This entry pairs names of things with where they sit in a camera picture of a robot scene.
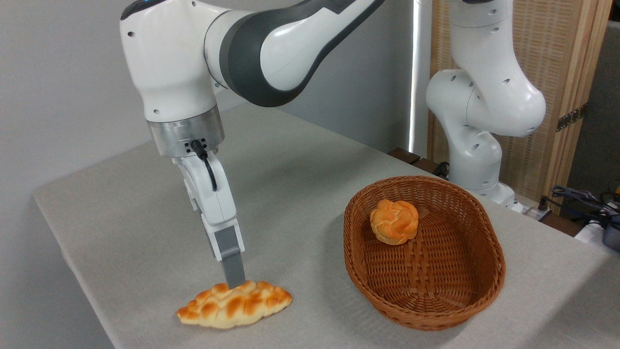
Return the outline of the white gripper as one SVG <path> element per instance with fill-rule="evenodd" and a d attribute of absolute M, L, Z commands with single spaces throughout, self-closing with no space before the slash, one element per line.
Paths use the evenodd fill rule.
<path fill-rule="evenodd" d="M 207 152 L 206 165 L 197 155 L 175 158 L 194 210 L 200 210 L 211 250 L 221 264 L 229 289 L 246 282 L 241 253 L 245 251 L 233 195 L 219 159 Z"/>

